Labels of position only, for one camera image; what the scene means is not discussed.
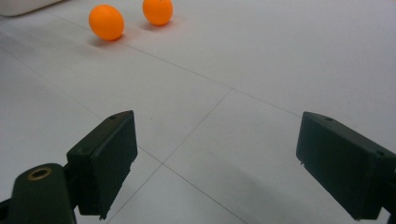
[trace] floor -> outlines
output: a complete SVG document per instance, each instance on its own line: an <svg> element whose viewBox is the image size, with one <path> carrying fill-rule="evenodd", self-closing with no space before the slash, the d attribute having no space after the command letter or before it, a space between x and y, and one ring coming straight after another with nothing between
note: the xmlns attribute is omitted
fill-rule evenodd
<svg viewBox="0 0 396 224"><path fill-rule="evenodd" d="M115 42L90 30L102 3L124 17ZM78 223L356 223L295 149L312 111L396 152L396 1L173 3L164 27L130 0L0 17L0 201L132 109L132 171L106 220L76 209Z"/></svg>

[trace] tile grout line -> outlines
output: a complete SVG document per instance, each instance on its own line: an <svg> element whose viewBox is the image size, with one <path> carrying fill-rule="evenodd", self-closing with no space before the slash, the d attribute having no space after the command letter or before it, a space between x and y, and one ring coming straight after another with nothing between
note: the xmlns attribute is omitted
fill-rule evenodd
<svg viewBox="0 0 396 224"><path fill-rule="evenodd" d="M81 25L79 25L79 24L77 24L77 23L75 23L75 22L69 21L69 20L67 20L67 19L65 19L65 18L59 17L59 16L57 16L57 15L55 15L55 14L52 14L52 13L50 13L50 12L48 12L48 13L49 13L50 15L52 15L52 16L54 16L54 17L60 19L60 20L67 21L67 22L69 22L69 23L75 24L76 26L78 26L78 27L80 27L80 28L82 28L82 29L84 29L84 30L90 30L90 29L87 29L86 27L81 26ZM211 78L209 78L209 77L206 77L206 76L204 76L204 75L201 75L201 74L199 74L199 73L197 73L197 72L191 71L190 69L185 68L185 67L183 67L183 66L181 66L181 65L168 62L168 61L166 61L165 59L160 58L160 57L158 57L158 56L155 56L155 55L153 55L153 54L147 53L147 52L143 51L142 49L138 49L138 48L136 48L136 47L132 47L132 46L130 46L130 45L128 45L128 44L125 44L125 43L123 43L123 42L120 42L120 40L116 40L116 43L118 43L118 44L120 44L120 45L123 45L123 46L125 46L125 47L127 47L127 48L129 48L129 49L137 50L137 51L139 51L139 52L141 52L141 53L144 53L144 54L146 54L146 55L148 55L148 56L150 56L150 57L152 57L152 58L155 58L155 59L157 59L157 60L160 60L160 61L162 61L162 62L164 62L164 63L168 63L168 64L171 64L171 65L173 65L173 66L175 66L175 67L181 68L181 69L183 69L183 70L185 70L185 71L187 71L187 72L193 73L193 74L195 74L195 75L197 75L197 76L199 76L199 77L203 77L203 78L205 78L205 79L208 79L208 80L210 80L210 81L213 81L213 82L215 82L215 83L218 83L218 84L220 84L220 85L223 86L223 87L231 88L230 86L225 85L224 83L218 82L218 81L216 81L216 80L214 80L214 79L211 79Z"/></svg>
<svg viewBox="0 0 396 224"><path fill-rule="evenodd" d="M291 115L293 115L293 116L295 116L295 117L297 117L297 118L301 118L301 117L302 117L301 115L297 115L297 114L295 114L295 113L293 113L293 112L291 112L291 111L289 111L289 110L287 110L287 109L284 109L284 108L282 108L282 107L280 107L280 106L278 106L278 105L274 105L274 104L271 104L271 103L269 103L269 102L266 102L266 101L264 101L264 100L262 100L262 99L260 99L260 98L258 98L258 97L256 97L256 96L250 95L250 94L248 94L248 93L246 93L246 92L244 92L244 91L240 91L240 90L237 90L237 89L234 89L234 90L237 91L237 92L239 92L239 93L241 93L241 94L244 94L244 95L246 95L246 96L248 96L248 97L251 97L251 98L253 98L253 99L257 100L257 101L260 101L260 102L262 102L262 103L264 103L264 104L270 105L270 106L272 106L272 107L274 107L274 108L276 108L276 109L280 109L280 110L282 110L282 111L284 111L284 112L286 112L286 113L288 113L288 114L291 114Z"/></svg>
<svg viewBox="0 0 396 224"><path fill-rule="evenodd" d="M189 180L187 180L186 178L184 178L182 175L178 174L176 171L174 171L172 168L170 168L167 165L163 165L166 168L168 168L169 170L171 170L173 173L175 173L176 175L178 175L180 178L182 178L184 181L186 181L187 183L189 183L191 186L193 186L195 189L198 189L195 185L193 185ZM205 192L203 192L201 189L198 189L201 193L203 193L206 197L208 197L209 199L211 199L214 203L218 204L219 206L221 206L222 208L224 208L227 212L229 212L231 215L233 215L234 217L238 218L239 220L241 220L243 223L248 224L244 219L242 219L241 217L237 216L234 212L232 212L230 209L228 209L227 207L225 207L224 205L222 205L221 203L219 203L218 201L216 201L214 198L212 198L211 196L209 196L208 194L206 194Z"/></svg>
<svg viewBox="0 0 396 224"><path fill-rule="evenodd" d="M139 192L139 190L141 190L143 188L143 186L146 185L146 183L158 172L158 170L164 166L164 164L161 163L161 165L158 166L158 168L148 177L148 179L137 189L137 191L128 199L128 201L125 202L125 204L122 205L122 207L119 209L119 211L116 212L116 214L114 214L113 217L111 217L111 219L106 223L110 223L111 220L113 220L113 218L122 210L122 208L129 202L131 201L131 199L136 195L137 192Z"/></svg>
<svg viewBox="0 0 396 224"><path fill-rule="evenodd" d="M85 27L83 27L83 26L81 26L81 25L79 25L79 24L77 24L77 23L74 23L74 22L72 22L72 21L66 20L66 19L64 19L64 18L62 18L62 17L59 17L59 16L57 16L57 15L55 15L55 14L52 14L52 13L50 13L50 12L48 12L48 14L50 14L50 15L52 15L52 16L54 16L54 17L60 19L60 20L63 20L63 21L67 21L67 22L69 22L69 23L72 23L72 24L74 24L74 25L76 25L76 26L78 26L78 27L80 27L80 28L82 28L82 29L84 29L84 30L89 30L89 29L87 29L87 28L85 28ZM258 101L260 101L260 102L262 102L262 103L265 103L265 104L268 104L268 105L273 106L273 107L275 107L275 108L278 108L278 109L280 109L280 110L283 110L283 111L285 111L285 112L287 112L287 113L290 113L290 114L292 114L292 115L294 115L294 116L296 116L296 117L298 117L298 118L301 118L301 117L302 117L302 116L297 115L297 114L295 114L295 113L293 113L293 112L291 112L291 111L289 111L289 110L287 110L287 109L285 109L285 108L282 108L282 107L280 107L280 106L271 104L271 103L269 103L269 102L266 102L266 101L263 100L263 99L260 99L260 98L258 98L258 97L256 97L256 96L253 96L253 95L251 95L251 94L248 94L248 93L246 93L246 92L244 92L244 91L240 91L240 90L238 90L238 89L236 89L236 88L234 88L234 87L232 87L232 86L228 86L228 85L226 85L226 84L224 84L224 83L221 83L221 82L219 82L219 81L216 81L215 79L212 79L212 78L210 78L210 77L206 77L206 76L204 76L204 75L202 75L202 74L199 74L199 73L194 72L194 71L192 71L192 70L190 70L190 69L188 69L188 68L185 68L185 67L183 67L183 66L181 66L181 65L178 65L178 64L176 64L176 63L171 63L171 62L169 62L169 61L166 61L166 60L163 59L163 58L160 58L160 57L155 56L155 55L153 55L153 54L147 53L147 52L143 51L142 49L138 49L138 48L136 48L136 47L132 47L132 46L130 46L130 45L128 45L128 44L125 44L125 43L123 43L123 42L120 42L119 40L117 40L116 42L117 42L118 44L120 44L120 45L123 45L123 46L125 46L125 47L127 47L127 48L130 48L130 49L137 50L137 51L139 51L139 52L141 52L141 53L144 53L144 54L146 54L146 55L148 55L148 56L150 56L150 57L152 57L152 58L155 58L155 59L157 59L157 60L160 60L160 61L162 61L162 62L164 62L164 63L171 64L171 65L173 65L173 66L175 66L175 67L178 67L178 68L183 69L183 70L185 70L185 71L187 71L187 72L190 72L190 73L192 73L192 74L195 74L196 76L203 77L203 78L205 78L205 79L207 79L207 80L209 80L209 81L212 81L212 82L214 82L214 83L217 83L217 84L219 84L219 85L221 85L221 86L223 86L223 87L225 87L225 88L229 88L229 89L238 91L239 93L245 94L246 96L252 97L253 99L256 99L256 100L258 100Z"/></svg>
<svg viewBox="0 0 396 224"><path fill-rule="evenodd" d="M201 119L201 121L194 127L194 129L192 129L192 131L183 139L183 141L181 141L181 143L171 152L171 154L163 161L163 164L165 164L169 158L172 157L172 155L184 144L184 142L187 141L187 139L189 139L189 137L195 132L195 130L201 126L201 124L207 119L207 117L209 117L209 115L212 114L212 112L224 101L224 99L230 94L230 92L233 91L233 88L230 88L228 90L228 92L221 98L221 100L219 100L219 102L213 106L213 108L209 111L209 113L207 113L203 119Z"/></svg>

